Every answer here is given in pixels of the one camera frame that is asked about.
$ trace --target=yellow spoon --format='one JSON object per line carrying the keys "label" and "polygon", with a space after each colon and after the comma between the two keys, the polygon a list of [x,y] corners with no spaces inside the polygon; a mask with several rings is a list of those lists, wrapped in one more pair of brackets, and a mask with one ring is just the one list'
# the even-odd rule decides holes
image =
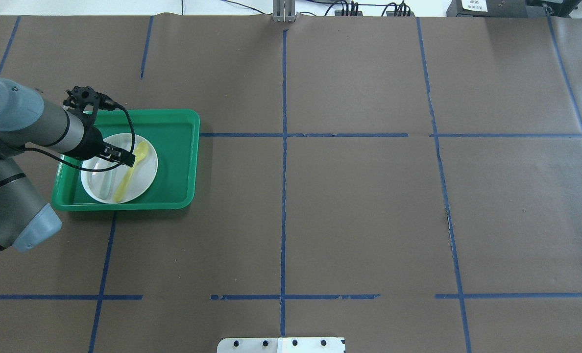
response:
{"label": "yellow spoon", "polygon": [[136,148],[134,149],[134,155],[136,156],[136,160],[134,161],[134,165],[132,166],[132,168],[128,169],[128,171],[125,173],[125,176],[123,177],[123,180],[121,180],[121,184],[119,184],[119,187],[117,187],[115,195],[112,197],[112,200],[114,202],[121,202],[121,200],[123,200],[123,197],[125,196],[125,191],[128,189],[128,185],[130,185],[130,180],[132,180],[132,174],[134,173],[134,169],[136,169],[137,165],[139,165],[139,163],[143,161],[143,159],[145,159],[145,156],[147,156],[148,151],[149,144],[145,141],[141,141],[136,146]]}

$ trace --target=white bracket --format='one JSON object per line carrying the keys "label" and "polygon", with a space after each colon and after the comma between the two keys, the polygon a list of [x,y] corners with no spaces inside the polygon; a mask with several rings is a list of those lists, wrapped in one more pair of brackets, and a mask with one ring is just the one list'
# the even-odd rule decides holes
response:
{"label": "white bracket", "polygon": [[273,0],[271,18],[274,22],[295,22],[295,0]]}
{"label": "white bracket", "polygon": [[340,337],[222,339],[217,353],[345,353]]}

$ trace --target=white bowl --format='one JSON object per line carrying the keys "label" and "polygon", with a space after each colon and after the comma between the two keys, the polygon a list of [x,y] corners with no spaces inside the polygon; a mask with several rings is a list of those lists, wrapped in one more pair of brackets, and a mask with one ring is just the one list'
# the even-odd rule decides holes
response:
{"label": "white bowl", "polygon": [[[116,134],[109,136],[104,140],[111,145],[115,145],[116,147],[121,147],[124,150],[129,151],[132,135],[129,133]],[[132,201],[133,199],[141,196],[143,192],[145,192],[150,187],[150,185],[152,185],[158,170],[158,155],[156,154],[154,146],[147,139],[139,135],[134,136],[134,147],[136,148],[136,146],[141,143],[141,141],[145,141],[149,144],[149,151],[147,152],[147,156],[145,156],[143,161],[140,161],[137,164],[123,200],[120,202],[115,202],[113,200],[113,196],[117,190],[117,187],[123,180],[125,173],[128,171],[128,169],[130,169],[130,167],[127,165],[120,165],[113,170],[101,173],[80,172],[80,181],[82,183],[82,187],[90,197],[101,203],[124,203]],[[87,161],[84,161],[82,163],[82,167],[89,169],[103,169],[114,166],[115,164],[116,163],[114,162],[105,161],[99,157],[93,157]]]}

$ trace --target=green tray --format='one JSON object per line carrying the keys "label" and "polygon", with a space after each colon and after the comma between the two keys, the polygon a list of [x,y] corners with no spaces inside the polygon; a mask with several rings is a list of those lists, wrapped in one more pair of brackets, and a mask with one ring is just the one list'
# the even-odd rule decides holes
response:
{"label": "green tray", "polygon": [[[117,204],[100,203],[85,192],[80,171],[62,163],[56,173],[51,203],[62,211],[170,210],[186,207],[195,195],[195,168],[199,143],[199,116],[190,109],[129,110],[134,132],[156,149],[158,172],[152,185],[136,199]],[[120,110],[100,111],[95,126],[107,136],[130,132]],[[76,159],[66,161],[81,165]]]}

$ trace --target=blue joint cap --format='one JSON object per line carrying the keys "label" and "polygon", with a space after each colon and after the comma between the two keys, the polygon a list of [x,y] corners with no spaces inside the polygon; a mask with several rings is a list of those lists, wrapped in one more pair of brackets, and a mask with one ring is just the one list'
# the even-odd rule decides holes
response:
{"label": "blue joint cap", "polygon": [[21,232],[19,237],[13,243],[13,247],[20,252],[30,250],[34,246],[42,243],[45,239],[56,234],[62,222],[56,212],[54,212],[51,205],[43,206],[43,208],[34,216],[32,221],[27,224],[25,229]]}
{"label": "blue joint cap", "polygon": [[45,102],[38,92],[0,78],[0,131],[24,129],[43,114]]}

